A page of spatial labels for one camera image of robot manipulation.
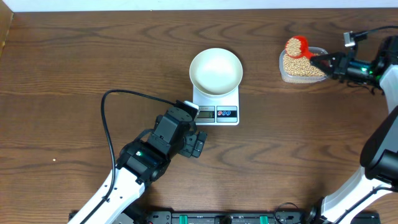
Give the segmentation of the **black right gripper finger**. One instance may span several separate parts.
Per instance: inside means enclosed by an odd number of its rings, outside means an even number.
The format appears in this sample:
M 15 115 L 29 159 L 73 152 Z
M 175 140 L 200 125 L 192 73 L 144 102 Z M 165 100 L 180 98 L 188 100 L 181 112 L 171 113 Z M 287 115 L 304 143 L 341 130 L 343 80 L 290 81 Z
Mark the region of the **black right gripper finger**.
M 335 65 L 332 61 L 321 60 L 321 61 L 310 61 L 310 64 L 323 72 L 328 78 L 335 78 Z
M 346 54 L 343 52 L 335 52 L 332 54 L 323 54 L 318 56 L 313 56 L 310 59 L 312 64 L 321 63 L 321 62 L 328 62 L 328 63 L 335 63 L 339 62 Z

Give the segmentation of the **red plastic measuring scoop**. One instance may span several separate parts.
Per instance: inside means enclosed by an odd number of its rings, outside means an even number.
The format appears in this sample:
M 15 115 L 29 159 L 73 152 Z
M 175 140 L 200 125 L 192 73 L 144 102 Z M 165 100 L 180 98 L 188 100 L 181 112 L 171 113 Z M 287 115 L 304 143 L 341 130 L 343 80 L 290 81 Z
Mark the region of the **red plastic measuring scoop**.
M 285 44 L 285 52 L 290 58 L 294 59 L 302 57 L 311 59 L 315 56 L 309 50 L 307 38 L 302 35 L 291 37 Z

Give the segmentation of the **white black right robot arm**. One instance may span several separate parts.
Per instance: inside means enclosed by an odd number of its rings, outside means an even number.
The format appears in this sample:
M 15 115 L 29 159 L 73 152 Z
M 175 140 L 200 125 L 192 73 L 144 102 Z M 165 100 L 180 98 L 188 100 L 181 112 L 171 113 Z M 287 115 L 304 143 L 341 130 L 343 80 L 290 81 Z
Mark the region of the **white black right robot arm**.
M 366 141 L 359 169 L 334 193 L 321 198 L 306 223 L 351 223 L 377 199 L 397 191 L 397 37 L 387 37 L 372 62 L 355 58 L 368 32 L 346 32 L 350 51 L 312 57 L 310 63 L 332 79 L 368 84 L 384 92 L 388 115 Z

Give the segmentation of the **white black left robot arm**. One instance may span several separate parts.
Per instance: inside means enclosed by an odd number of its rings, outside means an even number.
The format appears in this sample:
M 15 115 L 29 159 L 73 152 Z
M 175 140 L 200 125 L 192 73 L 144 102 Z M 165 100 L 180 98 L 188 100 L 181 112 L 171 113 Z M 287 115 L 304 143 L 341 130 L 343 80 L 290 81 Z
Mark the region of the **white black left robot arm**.
M 199 157 L 207 134 L 195 122 L 162 124 L 146 129 L 125 145 L 116 159 L 108 126 L 104 125 L 111 151 L 112 169 L 90 200 L 68 222 L 112 223 L 146 188 L 164 175 L 176 154 Z

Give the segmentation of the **white digital kitchen scale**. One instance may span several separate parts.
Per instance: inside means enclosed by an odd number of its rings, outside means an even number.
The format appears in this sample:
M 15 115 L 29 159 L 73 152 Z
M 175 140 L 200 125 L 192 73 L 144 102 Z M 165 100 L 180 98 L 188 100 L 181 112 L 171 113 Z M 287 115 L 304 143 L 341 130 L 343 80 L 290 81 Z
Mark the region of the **white digital kitchen scale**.
M 236 126 L 240 122 L 239 88 L 225 96 L 210 98 L 194 87 L 193 103 L 199 106 L 195 118 L 198 126 Z

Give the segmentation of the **cream round bowl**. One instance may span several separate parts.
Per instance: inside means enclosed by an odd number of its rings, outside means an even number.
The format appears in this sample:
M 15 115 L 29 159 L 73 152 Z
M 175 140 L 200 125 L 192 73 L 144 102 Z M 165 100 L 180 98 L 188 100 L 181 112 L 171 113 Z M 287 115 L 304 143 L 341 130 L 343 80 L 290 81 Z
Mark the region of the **cream round bowl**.
M 222 97 L 237 89 L 243 79 L 243 65 L 231 51 L 210 48 L 194 57 L 189 68 L 193 86 L 209 97 Z

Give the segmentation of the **clear plastic bean container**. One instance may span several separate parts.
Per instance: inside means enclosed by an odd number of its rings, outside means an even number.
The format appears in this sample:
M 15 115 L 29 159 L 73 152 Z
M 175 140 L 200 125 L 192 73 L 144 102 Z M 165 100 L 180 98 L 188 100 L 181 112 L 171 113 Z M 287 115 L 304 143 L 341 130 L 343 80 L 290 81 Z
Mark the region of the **clear plastic bean container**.
M 287 83 L 309 84 L 327 79 L 320 69 L 310 64 L 309 59 L 291 58 L 285 50 L 279 57 L 279 70 L 283 81 Z

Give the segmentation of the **brown wooden side panel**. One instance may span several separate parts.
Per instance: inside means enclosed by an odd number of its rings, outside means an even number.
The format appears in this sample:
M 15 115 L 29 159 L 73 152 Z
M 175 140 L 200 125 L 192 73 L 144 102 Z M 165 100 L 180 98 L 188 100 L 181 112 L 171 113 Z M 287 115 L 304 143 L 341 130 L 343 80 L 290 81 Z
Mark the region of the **brown wooden side panel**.
M 9 30 L 14 18 L 14 12 L 1 0 L 0 3 L 0 55 L 4 50 Z

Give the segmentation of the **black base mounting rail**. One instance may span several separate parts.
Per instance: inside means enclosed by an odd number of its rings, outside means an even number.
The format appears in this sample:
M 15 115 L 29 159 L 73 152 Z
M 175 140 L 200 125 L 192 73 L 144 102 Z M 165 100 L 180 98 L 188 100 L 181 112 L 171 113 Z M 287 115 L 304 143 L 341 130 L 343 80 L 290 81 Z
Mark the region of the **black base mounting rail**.
M 170 211 L 157 211 L 145 215 L 141 223 L 149 224 L 276 224 L 273 213 L 174 213 Z M 134 222 L 132 215 L 120 214 L 112 223 L 130 224 Z M 276 213 L 280 223 L 304 223 L 303 212 L 279 211 Z M 354 224 L 381 224 L 378 213 L 360 213 L 351 221 Z

